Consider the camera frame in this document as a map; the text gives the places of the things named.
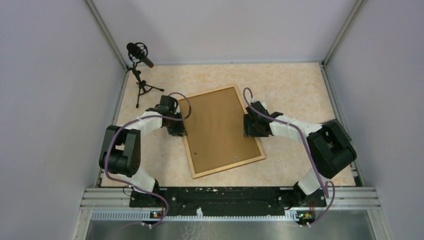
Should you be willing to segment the dark grey mat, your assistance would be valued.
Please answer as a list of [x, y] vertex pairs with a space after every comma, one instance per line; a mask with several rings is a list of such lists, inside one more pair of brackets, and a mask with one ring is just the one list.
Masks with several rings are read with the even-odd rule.
[[347, 130], [345, 129], [345, 127], [340, 123], [340, 121], [337, 118], [334, 118], [331, 120], [332, 122], [335, 122], [341, 129], [341, 131], [343, 132], [343, 134], [345, 135], [345, 137], [347, 138], [347, 140], [349, 142], [352, 141], [351, 136], [348, 134]]

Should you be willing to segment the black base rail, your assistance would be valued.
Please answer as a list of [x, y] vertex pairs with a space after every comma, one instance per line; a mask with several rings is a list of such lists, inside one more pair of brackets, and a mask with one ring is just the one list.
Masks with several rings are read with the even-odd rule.
[[282, 216], [297, 207], [326, 207], [322, 190], [306, 196], [292, 187], [161, 187], [156, 196], [133, 191], [131, 208], [158, 208], [169, 217], [193, 216], [200, 209], [206, 217]]

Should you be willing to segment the black microphone on tripod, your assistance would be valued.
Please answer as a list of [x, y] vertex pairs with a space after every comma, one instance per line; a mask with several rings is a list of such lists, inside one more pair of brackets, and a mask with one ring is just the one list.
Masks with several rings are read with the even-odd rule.
[[137, 69], [140, 63], [145, 64], [149, 68], [153, 68], [155, 66], [154, 63], [148, 58], [149, 51], [147, 46], [142, 42], [130, 42], [126, 45], [126, 49], [128, 51], [128, 58], [132, 62], [132, 66], [127, 66], [127, 70], [133, 73], [136, 78], [136, 84], [138, 86], [137, 101], [135, 106], [138, 109], [140, 106], [141, 96], [149, 93], [151, 90], [159, 90], [161, 92], [164, 92], [165, 90], [163, 88], [149, 85], [145, 80], [141, 79], [141, 71]]

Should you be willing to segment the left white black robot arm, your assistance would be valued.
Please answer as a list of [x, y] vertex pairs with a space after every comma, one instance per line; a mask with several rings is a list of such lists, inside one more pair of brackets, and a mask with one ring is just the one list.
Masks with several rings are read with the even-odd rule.
[[166, 128], [170, 136], [187, 134], [176, 92], [162, 95], [159, 104], [148, 108], [142, 115], [123, 125], [110, 125], [105, 130], [99, 167], [107, 179], [123, 183], [133, 189], [134, 198], [141, 199], [149, 207], [164, 206], [156, 179], [141, 167], [141, 140], [148, 134]]

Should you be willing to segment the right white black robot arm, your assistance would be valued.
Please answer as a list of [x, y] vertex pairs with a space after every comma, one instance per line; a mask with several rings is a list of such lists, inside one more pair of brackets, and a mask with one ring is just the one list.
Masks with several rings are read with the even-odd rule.
[[351, 138], [337, 119], [307, 123], [281, 112], [269, 113], [264, 102], [246, 107], [244, 137], [284, 137], [303, 144], [311, 169], [293, 186], [294, 202], [307, 206], [314, 193], [357, 159]]

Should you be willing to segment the aluminium front rail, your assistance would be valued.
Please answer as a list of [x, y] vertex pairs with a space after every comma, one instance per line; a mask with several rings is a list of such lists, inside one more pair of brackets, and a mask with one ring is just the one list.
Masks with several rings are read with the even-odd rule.
[[123, 187], [87, 188], [84, 191], [80, 209], [90, 212], [92, 220], [121, 221], [299, 221], [312, 212], [314, 218], [319, 211], [378, 210], [381, 203], [373, 187], [329, 188], [325, 207], [296, 207], [278, 216], [204, 216], [201, 209], [194, 215], [168, 216], [168, 211], [158, 208], [133, 208], [129, 206], [132, 189]]

